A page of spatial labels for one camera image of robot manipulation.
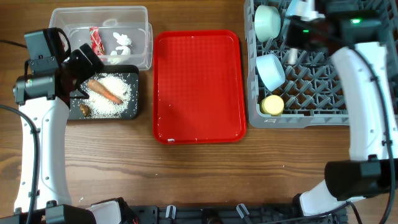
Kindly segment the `brown food scrap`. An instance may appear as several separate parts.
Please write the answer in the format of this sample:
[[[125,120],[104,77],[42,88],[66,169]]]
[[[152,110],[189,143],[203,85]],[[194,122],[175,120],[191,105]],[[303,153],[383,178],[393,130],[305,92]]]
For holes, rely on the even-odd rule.
[[[91,109],[89,106],[84,105],[84,104],[80,104],[80,111],[83,113],[83,116],[89,117],[91,115]]]

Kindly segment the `light blue bowl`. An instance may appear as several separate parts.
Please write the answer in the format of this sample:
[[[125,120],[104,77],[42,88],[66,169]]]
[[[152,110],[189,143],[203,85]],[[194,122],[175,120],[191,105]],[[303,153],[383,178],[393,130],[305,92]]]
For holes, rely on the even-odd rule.
[[[285,82],[285,72],[280,60],[274,54],[258,56],[257,70],[264,86],[274,91]]]

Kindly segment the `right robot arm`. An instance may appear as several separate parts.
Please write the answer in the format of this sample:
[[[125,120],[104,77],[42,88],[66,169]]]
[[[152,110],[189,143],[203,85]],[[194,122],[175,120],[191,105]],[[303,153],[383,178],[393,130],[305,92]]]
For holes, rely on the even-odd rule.
[[[325,51],[338,74],[349,116],[349,159],[329,162],[324,179],[299,197],[306,217],[397,189],[397,123],[387,76],[387,46],[380,14],[353,1],[293,1],[286,13],[286,43]]]

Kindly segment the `white plastic spoon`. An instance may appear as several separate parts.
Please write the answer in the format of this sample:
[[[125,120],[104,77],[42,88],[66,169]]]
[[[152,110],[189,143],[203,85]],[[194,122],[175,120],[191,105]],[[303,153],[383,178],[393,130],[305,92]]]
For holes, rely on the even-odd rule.
[[[297,62],[297,54],[298,54],[298,49],[290,49],[289,52],[289,57],[288,57],[288,64],[289,65],[295,65]]]

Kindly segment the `white rice pile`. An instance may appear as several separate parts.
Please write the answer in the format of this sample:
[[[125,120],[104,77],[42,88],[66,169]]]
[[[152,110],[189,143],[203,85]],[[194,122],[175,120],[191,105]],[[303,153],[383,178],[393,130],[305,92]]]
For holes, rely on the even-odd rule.
[[[84,83],[82,90],[89,94],[89,99],[75,99],[73,105],[78,119],[134,119],[138,114],[139,76],[136,73],[100,73],[93,77],[123,103],[117,105],[88,88]],[[90,107],[91,115],[84,117],[80,104]]]

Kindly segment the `orange carrot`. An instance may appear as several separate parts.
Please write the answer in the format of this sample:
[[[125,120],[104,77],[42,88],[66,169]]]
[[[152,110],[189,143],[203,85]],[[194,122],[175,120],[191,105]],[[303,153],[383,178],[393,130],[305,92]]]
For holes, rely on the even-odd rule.
[[[120,98],[112,94],[105,86],[103,86],[100,82],[96,80],[89,80],[87,86],[95,93],[102,95],[103,97],[112,101],[113,103],[116,103],[117,105],[121,105],[123,103]]]

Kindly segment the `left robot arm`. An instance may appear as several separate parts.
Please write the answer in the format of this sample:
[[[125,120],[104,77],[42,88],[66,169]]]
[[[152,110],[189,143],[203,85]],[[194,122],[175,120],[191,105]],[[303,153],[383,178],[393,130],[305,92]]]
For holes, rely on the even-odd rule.
[[[14,213],[1,223],[139,223],[126,201],[112,198],[89,208],[72,205],[65,172],[65,130],[70,94],[104,69],[88,44],[72,50],[61,28],[28,32],[30,58],[13,88],[21,117],[22,170]]]

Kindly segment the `green bowl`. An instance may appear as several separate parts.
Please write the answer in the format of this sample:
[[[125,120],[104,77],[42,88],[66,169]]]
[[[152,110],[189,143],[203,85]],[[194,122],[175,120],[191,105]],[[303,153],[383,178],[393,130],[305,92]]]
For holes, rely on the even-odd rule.
[[[281,27],[280,14],[276,7],[260,5],[254,15],[254,29],[260,42],[278,37]]]

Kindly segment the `white tissue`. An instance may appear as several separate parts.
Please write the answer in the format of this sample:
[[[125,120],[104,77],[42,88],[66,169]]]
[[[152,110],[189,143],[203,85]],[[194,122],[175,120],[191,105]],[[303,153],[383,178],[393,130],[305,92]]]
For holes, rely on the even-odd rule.
[[[117,32],[113,32],[113,37],[116,39],[118,46],[110,53],[111,57],[108,59],[108,63],[116,65],[129,58],[132,40],[126,34],[119,34]]]

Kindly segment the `light blue plate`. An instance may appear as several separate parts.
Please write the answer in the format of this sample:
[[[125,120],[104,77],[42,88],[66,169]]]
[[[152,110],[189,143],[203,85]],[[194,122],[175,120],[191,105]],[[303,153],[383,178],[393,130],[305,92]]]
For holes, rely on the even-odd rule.
[[[288,8],[286,9],[285,16],[299,16],[301,15],[301,0],[291,0]]]

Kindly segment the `red snack wrapper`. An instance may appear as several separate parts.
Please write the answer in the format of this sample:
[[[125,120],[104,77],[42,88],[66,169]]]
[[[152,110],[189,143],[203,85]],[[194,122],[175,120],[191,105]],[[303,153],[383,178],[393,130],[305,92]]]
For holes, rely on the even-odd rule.
[[[99,35],[99,28],[90,27],[89,32],[90,32],[91,48],[94,51],[94,53],[96,55],[105,55],[102,40]]]

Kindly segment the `yellow plastic cup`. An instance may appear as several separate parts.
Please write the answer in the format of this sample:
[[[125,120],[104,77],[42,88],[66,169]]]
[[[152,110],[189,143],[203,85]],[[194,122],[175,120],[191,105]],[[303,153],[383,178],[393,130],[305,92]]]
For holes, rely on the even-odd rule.
[[[284,101],[280,96],[270,95],[261,101],[260,110],[264,114],[279,116],[283,113],[284,105]]]

